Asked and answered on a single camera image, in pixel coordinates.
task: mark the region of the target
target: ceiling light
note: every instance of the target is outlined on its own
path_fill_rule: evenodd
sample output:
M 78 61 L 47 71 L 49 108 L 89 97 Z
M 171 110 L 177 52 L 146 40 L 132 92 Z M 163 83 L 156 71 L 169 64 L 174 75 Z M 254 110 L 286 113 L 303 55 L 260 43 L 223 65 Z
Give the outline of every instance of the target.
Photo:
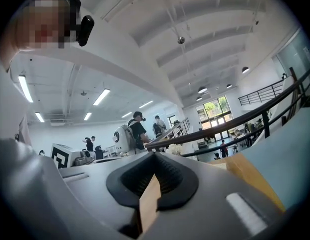
M 243 74 L 246 73 L 250 68 L 248 68 L 247 66 L 243 67 Z
M 206 87 L 201 86 L 201 87 L 199 87 L 199 89 L 198 89 L 198 93 L 199 93 L 199 94 L 202 94 L 202 93 L 204 93 L 206 90 L 207 90 Z
M 36 112 L 35 115 L 37 116 L 37 118 L 41 123 L 45 122 L 44 119 L 41 117 L 40 113 Z
M 126 116 L 130 115 L 131 113 L 132 113 L 132 112 L 129 112 L 129 113 L 123 115 L 121 118 L 125 118 Z
M 91 116 L 91 112 L 88 112 L 87 115 L 85 116 L 84 120 L 85 121 L 88 120 L 90 116 Z
M 103 98 L 106 97 L 107 94 L 109 94 L 110 90 L 109 89 L 105 89 L 103 90 L 103 92 L 101 93 L 101 95 L 97 98 L 97 100 L 94 102 L 94 106 L 97 106 L 102 100 Z
M 29 102 L 33 102 L 32 98 L 30 96 L 28 87 L 27 87 L 26 77 L 24 75 L 19 75 L 18 80 L 19 80 L 21 89 L 23 90 L 23 93 L 24 93 L 26 99 L 28 99 Z
M 151 100 L 150 102 L 147 102 L 146 104 L 144 104 L 144 105 L 140 106 L 139 108 L 141 109 L 141 108 L 143 108 L 143 107 L 147 106 L 148 104 L 151 104 L 152 102 L 153 102 L 153 100 Z

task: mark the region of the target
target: metal pot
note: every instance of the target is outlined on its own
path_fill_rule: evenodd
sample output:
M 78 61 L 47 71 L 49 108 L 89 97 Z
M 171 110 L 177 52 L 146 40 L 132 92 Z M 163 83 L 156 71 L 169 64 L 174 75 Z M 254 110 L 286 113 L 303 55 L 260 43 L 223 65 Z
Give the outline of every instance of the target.
M 87 163 L 87 158 L 85 157 L 76 157 L 74 161 L 74 166 L 82 166 Z

